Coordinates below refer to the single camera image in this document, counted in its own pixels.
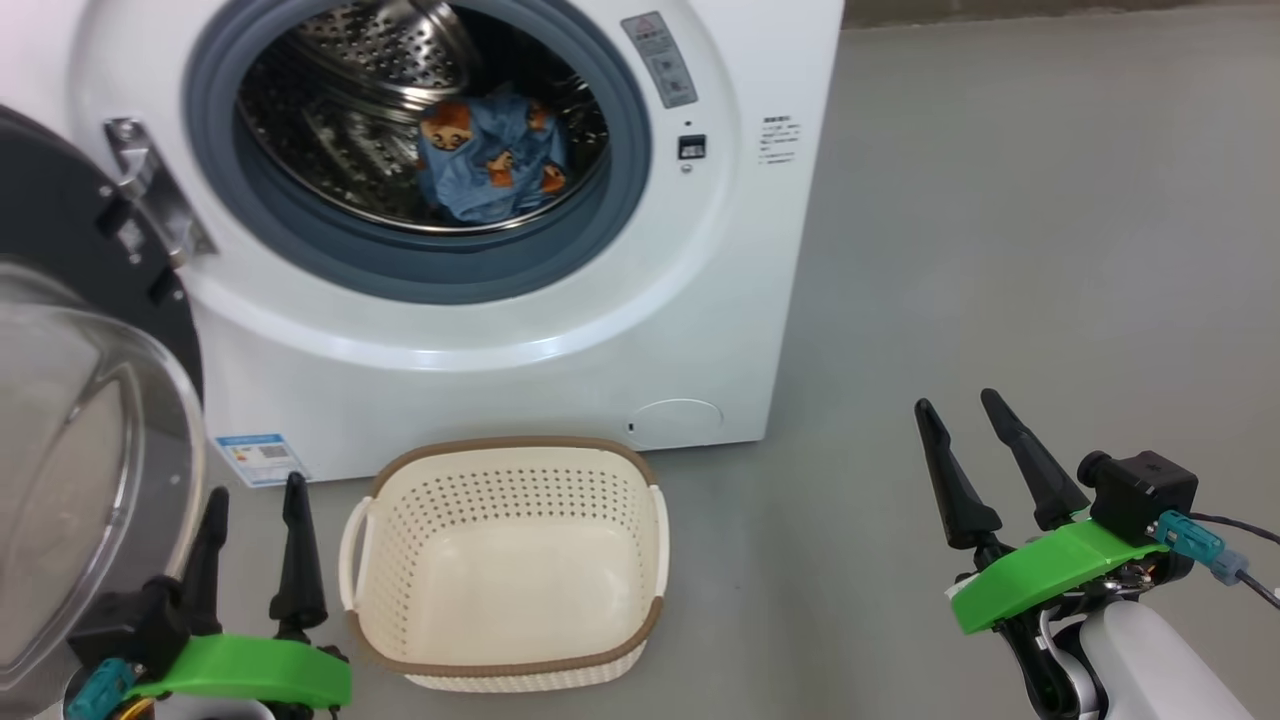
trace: white basket handle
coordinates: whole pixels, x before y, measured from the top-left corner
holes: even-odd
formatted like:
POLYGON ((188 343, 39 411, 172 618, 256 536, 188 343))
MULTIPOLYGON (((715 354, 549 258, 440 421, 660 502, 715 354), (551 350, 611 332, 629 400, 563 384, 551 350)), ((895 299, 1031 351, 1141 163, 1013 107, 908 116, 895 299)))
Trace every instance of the white basket handle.
POLYGON ((667 500, 658 486, 649 486, 653 492, 653 507, 658 515, 658 589, 655 597, 667 594, 667 574, 671 571, 671 528, 667 521, 667 500))
MULTIPOLYGON (((356 609, 356 588, 352 587, 352 556, 356 553, 356 537, 360 534, 360 527, 364 524, 365 514, 369 512, 369 503, 372 502, 372 497, 366 497, 356 505, 356 509, 351 511, 351 518, 347 518, 347 527, 342 530, 342 544, 338 546, 338 594, 342 597, 343 610, 351 611, 356 609)), ((365 543, 365 555, 369 555, 369 543, 365 543)), ((365 565, 367 562, 361 562, 360 573, 365 573, 365 565)))

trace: front-loading washing machine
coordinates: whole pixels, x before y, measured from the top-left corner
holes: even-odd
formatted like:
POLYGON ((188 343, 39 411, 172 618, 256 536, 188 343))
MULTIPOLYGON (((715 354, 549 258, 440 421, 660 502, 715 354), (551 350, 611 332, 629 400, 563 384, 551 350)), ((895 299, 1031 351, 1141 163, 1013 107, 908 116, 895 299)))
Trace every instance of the front-loading washing machine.
POLYGON ((0 105, 118 178, 104 242, 165 242, 151 296, 189 304, 209 434, 251 484, 479 436, 754 441, 841 8, 27 3, 0 105), (553 118, 563 167, 467 220, 421 178, 425 142, 472 129, 424 114, 504 95, 553 118))

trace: blue cloth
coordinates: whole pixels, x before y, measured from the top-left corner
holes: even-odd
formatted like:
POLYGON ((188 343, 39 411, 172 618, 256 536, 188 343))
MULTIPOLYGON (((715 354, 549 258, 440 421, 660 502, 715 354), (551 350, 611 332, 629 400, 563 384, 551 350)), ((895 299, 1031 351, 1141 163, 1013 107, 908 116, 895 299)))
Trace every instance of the blue cloth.
POLYGON ((419 123, 419 186, 460 223, 504 220, 564 192, 566 145, 559 118, 527 97, 445 100, 419 123))

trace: blue and white sticker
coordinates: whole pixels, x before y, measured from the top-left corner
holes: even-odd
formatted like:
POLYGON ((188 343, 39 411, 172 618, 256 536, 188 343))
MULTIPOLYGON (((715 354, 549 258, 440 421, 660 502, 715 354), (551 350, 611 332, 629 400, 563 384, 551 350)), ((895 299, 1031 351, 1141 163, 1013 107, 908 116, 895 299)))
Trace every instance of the blue and white sticker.
POLYGON ((233 436, 218 438, 232 468, 251 488, 283 486, 289 473, 307 477, 302 461, 293 454, 283 436, 233 436))

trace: beige plastic basket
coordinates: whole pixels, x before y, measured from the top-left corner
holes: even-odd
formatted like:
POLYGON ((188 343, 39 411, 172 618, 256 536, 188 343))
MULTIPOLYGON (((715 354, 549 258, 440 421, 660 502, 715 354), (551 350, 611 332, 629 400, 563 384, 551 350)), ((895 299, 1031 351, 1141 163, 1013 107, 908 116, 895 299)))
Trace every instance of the beige plastic basket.
POLYGON ((668 561, 667 506, 639 455, 499 438, 388 465, 347 520, 338 585, 374 660, 420 685, 550 691, 635 665, 668 561))

